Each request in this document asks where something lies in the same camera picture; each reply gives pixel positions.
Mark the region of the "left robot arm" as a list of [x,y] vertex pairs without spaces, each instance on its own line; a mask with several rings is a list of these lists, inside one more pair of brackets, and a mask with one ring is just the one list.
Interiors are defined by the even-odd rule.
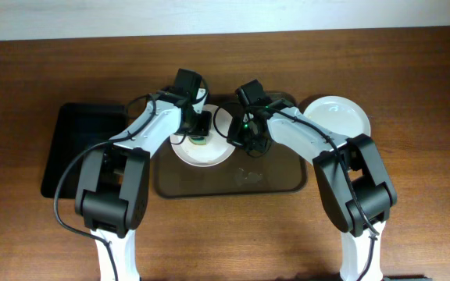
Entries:
[[145,95],[145,110],[122,132],[81,152],[75,212],[83,235],[95,241],[103,280],[139,280],[135,233],[148,203],[150,161],[174,134],[200,136],[209,89],[205,79],[179,69],[172,85]]

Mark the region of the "green yellow sponge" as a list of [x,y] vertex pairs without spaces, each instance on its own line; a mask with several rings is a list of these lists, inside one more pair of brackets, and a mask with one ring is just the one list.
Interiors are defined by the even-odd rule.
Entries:
[[191,136],[188,139],[194,145],[206,145],[207,144],[206,137],[203,137],[203,136]]

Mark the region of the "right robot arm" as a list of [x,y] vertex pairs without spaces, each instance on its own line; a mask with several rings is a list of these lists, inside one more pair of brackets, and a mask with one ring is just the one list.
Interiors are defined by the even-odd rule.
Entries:
[[265,154],[271,144],[290,148],[314,168],[323,209],[341,232],[342,280],[382,280],[381,235],[397,193],[373,139],[323,128],[288,100],[273,100],[252,80],[236,91],[242,114],[229,126],[227,142]]

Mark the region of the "white plate top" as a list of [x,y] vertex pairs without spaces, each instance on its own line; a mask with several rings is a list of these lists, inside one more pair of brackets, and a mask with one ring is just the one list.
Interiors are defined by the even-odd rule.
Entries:
[[225,134],[231,121],[231,114],[222,108],[217,113],[215,122],[211,121],[206,145],[194,145],[189,141],[189,137],[180,144],[183,137],[174,134],[170,136],[171,147],[177,156],[189,165],[197,167],[218,165],[232,155],[235,146],[228,144],[226,138],[216,132],[214,125],[217,125],[218,130]]

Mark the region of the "white plate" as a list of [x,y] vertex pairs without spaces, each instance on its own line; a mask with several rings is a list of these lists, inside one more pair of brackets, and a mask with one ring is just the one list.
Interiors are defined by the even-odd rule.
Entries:
[[360,134],[371,136],[367,114],[355,102],[339,97],[326,96],[312,101],[303,115],[323,128],[348,137]]
[[174,134],[170,136],[171,147],[177,156],[189,165],[197,167],[218,165],[232,155],[235,146],[228,144],[226,138],[216,132],[214,125],[217,125],[218,130],[225,134],[231,121],[231,114],[222,108],[217,113],[215,122],[211,121],[206,145],[194,145],[189,141],[189,137],[180,144],[183,137]]

